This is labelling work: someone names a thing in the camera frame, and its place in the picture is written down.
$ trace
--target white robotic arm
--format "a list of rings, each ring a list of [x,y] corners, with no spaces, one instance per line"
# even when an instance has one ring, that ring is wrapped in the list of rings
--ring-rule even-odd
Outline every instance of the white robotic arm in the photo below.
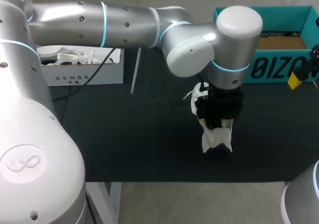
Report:
[[[261,30],[242,6],[193,24],[180,7],[0,0],[0,224],[84,221],[84,162],[55,117],[35,44],[157,47],[180,77],[210,63],[212,87],[227,95],[243,83]]]

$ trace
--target screw hole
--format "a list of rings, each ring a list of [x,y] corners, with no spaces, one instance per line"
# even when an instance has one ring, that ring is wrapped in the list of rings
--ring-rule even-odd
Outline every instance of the screw hole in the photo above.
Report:
[[[36,211],[32,211],[30,213],[30,218],[32,221],[36,221],[38,219],[38,213]]]
[[[1,68],[5,68],[5,67],[7,67],[7,66],[8,66],[8,63],[6,63],[6,62],[0,63],[0,67],[1,67]]]
[[[36,68],[34,66],[30,66],[31,71],[36,72]]]

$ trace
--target black mat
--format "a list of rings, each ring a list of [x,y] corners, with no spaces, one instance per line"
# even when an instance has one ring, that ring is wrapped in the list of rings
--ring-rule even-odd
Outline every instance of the black mat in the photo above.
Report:
[[[319,90],[303,84],[244,85],[229,154],[202,153],[202,128],[182,98],[196,77],[172,75],[159,53],[126,50],[125,83],[88,86],[69,99],[63,126],[79,146],[87,181],[288,181],[319,159]],[[51,88],[59,97],[67,87]],[[61,114],[64,101],[57,102]]]

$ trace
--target blue led ring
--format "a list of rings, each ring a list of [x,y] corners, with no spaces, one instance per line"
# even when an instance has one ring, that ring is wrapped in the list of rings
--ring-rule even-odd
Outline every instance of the blue led ring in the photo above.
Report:
[[[243,70],[246,70],[251,63],[248,64],[248,66],[244,67],[244,68],[241,68],[241,69],[238,69],[238,70],[230,70],[230,69],[226,69],[226,68],[223,68],[219,65],[217,65],[215,62],[211,61],[217,68],[223,70],[223,71],[227,71],[227,72],[239,72],[239,71],[243,71]]]
[[[317,197],[319,199],[319,189],[318,189],[318,183],[317,183],[317,166],[318,166],[318,163],[319,163],[319,161],[315,165],[313,178],[314,178],[315,191],[316,191]]]
[[[106,40],[106,28],[107,28],[107,19],[106,19],[107,6],[104,4],[104,2],[101,2],[101,4],[102,4],[102,8],[103,8],[104,26],[103,26],[103,38],[102,38],[102,43],[101,43],[100,47],[104,47],[105,40]]]
[[[177,25],[182,25],[182,24],[191,24],[190,22],[187,21],[181,21],[181,22],[176,22],[171,24],[168,28],[165,29],[165,31],[161,34],[160,39],[159,39],[159,44],[161,43],[161,39],[163,38],[164,34],[170,30],[172,27],[177,26]]]
[[[20,46],[24,46],[26,48],[28,48],[29,50],[31,50],[32,52],[34,52],[34,54],[37,55],[37,57],[40,59],[38,53],[30,46],[22,43],[22,42],[19,42],[19,41],[13,41],[13,40],[5,40],[5,39],[0,39],[0,43],[12,43],[12,44],[17,44],[17,45],[20,45]]]

